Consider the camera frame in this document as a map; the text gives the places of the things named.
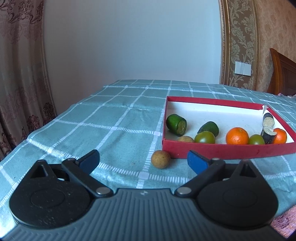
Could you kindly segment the green tomato with stem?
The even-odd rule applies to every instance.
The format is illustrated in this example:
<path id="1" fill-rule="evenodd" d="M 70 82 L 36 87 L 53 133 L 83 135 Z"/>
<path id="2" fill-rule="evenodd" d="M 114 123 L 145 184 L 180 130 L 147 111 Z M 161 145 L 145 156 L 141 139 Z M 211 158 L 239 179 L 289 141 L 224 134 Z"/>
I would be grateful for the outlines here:
<path id="1" fill-rule="evenodd" d="M 203 144 L 215 144 L 216 139 L 212 132 L 203 131 L 196 135 L 194 138 L 195 143 L 203 143 Z"/>

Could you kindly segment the brown longan front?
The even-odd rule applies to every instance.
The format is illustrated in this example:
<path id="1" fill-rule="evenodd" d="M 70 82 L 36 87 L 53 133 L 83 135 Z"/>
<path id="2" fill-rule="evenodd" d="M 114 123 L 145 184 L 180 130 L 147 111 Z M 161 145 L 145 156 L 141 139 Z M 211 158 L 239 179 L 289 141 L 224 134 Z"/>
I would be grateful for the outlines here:
<path id="1" fill-rule="evenodd" d="M 187 142 L 187 143 L 193 143 L 194 139 L 190 136 L 181 136 L 177 139 L 178 142 Z"/>

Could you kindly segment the brown longan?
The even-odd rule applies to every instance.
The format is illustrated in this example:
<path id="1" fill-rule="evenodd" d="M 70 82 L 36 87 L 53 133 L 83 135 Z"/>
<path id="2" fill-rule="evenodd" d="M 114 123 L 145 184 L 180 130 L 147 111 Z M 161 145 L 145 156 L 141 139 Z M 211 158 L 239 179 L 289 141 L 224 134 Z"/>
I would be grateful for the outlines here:
<path id="1" fill-rule="evenodd" d="M 178 142 L 187 142 L 187 143 L 193 143 L 194 139 L 190 136 L 181 136 L 177 139 Z"/>
<path id="2" fill-rule="evenodd" d="M 151 156 L 151 163 L 158 169 L 165 169 L 171 160 L 171 156 L 168 152 L 157 150 Z"/>

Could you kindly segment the green cucumber chunk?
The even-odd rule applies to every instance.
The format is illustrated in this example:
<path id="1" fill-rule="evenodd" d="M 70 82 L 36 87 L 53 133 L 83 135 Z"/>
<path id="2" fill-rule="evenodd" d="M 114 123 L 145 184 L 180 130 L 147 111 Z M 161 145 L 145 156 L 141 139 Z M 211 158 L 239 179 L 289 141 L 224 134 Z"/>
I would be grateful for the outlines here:
<path id="1" fill-rule="evenodd" d="M 219 128 L 217 124 L 215 124 L 213 121 L 208 121 L 205 124 L 203 124 L 197 133 L 201 133 L 204 131 L 211 132 L 215 137 L 219 135 Z"/>
<path id="2" fill-rule="evenodd" d="M 166 127 L 171 133 L 181 137 L 186 132 L 187 121 L 177 114 L 171 114 L 166 118 Z"/>

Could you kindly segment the orange mandarin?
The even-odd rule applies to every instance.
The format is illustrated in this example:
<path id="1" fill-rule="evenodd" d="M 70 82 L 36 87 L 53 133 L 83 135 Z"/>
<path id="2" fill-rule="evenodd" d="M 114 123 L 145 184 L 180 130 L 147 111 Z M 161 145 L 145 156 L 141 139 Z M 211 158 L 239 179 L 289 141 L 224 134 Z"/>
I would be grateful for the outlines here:
<path id="1" fill-rule="evenodd" d="M 287 133 L 285 130 L 275 128 L 273 131 L 276 133 L 276 136 L 273 139 L 273 144 L 285 144 L 287 142 Z"/>
<path id="2" fill-rule="evenodd" d="M 246 145 L 249 141 L 247 131 L 240 127 L 229 130 L 226 134 L 226 144 L 229 145 Z"/>

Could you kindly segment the dark sugarcane piece bitten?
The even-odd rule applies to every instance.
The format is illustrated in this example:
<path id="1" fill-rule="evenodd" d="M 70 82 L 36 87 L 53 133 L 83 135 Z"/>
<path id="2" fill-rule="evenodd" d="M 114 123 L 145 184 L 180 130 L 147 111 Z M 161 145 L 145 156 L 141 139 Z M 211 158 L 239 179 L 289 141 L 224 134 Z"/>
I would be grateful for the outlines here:
<path id="1" fill-rule="evenodd" d="M 271 144 L 274 141 L 276 134 L 277 133 L 274 132 L 272 128 L 263 127 L 260 135 L 262 136 L 265 144 Z"/>

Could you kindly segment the red shallow cardboard tray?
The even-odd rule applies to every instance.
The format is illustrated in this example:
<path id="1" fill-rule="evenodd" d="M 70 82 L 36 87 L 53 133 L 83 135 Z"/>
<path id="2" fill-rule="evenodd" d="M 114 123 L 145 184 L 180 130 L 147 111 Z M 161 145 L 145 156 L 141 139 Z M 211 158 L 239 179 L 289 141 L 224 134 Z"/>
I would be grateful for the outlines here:
<path id="1" fill-rule="evenodd" d="M 284 144 L 267 145 L 228 145 L 226 134 L 235 127 L 243 128 L 248 135 L 260 134 L 263 128 L 263 115 L 270 113 L 275 121 L 275 128 L 287 133 Z M 163 150 L 172 158 L 184 159 L 190 150 L 211 159 L 253 159 L 273 157 L 295 153 L 295 131 L 292 124 L 284 120 L 269 105 L 231 101 L 224 99 L 168 96 L 164 117 L 177 114 L 187 121 L 186 135 L 194 138 L 200 127 L 208 121 L 217 124 L 219 134 L 215 144 L 179 142 L 178 137 L 165 126 L 163 130 Z"/>

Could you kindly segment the patterned curtain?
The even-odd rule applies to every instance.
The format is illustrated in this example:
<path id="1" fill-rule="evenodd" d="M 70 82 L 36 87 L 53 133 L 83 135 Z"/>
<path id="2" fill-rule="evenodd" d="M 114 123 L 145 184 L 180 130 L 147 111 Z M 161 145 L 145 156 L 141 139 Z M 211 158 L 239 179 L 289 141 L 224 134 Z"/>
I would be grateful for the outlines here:
<path id="1" fill-rule="evenodd" d="M 1 1 L 1 159 L 56 117 L 43 44 L 44 1 Z"/>

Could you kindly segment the wooden headboard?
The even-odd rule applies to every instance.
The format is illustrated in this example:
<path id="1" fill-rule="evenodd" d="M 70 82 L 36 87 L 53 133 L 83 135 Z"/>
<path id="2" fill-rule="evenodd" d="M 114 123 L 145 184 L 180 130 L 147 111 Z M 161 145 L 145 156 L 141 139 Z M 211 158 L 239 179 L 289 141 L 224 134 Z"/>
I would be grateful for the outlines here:
<path id="1" fill-rule="evenodd" d="M 280 54 L 276 49 L 270 48 L 273 61 L 273 75 L 267 92 L 284 96 L 295 96 L 295 62 Z"/>

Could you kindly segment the white wall switch plate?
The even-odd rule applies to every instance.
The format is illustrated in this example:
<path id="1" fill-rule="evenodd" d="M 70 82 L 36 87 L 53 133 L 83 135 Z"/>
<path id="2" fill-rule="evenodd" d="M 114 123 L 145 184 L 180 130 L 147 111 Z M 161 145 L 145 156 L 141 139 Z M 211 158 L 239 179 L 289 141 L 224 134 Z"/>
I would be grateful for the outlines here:
<path id="1" fill-rule="evenodd" d="M 251 76 L 251 64 L 236 61 L 234 73 L 239 75 Z"/>

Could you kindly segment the gold ornate wall frame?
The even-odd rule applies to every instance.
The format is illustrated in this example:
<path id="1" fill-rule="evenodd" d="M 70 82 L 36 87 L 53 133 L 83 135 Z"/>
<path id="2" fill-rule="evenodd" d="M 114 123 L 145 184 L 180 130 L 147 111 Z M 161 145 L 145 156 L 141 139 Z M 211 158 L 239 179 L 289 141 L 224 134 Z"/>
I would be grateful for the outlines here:
<path id="1" fill-rule="evenodd" d="M 219 1 L 221 18 L 220 84 L 255 90 L 259 70 L 259 29 L 255 1 Z M 235 62 L 251 65 L 251 75 L 235 73 Z"/>

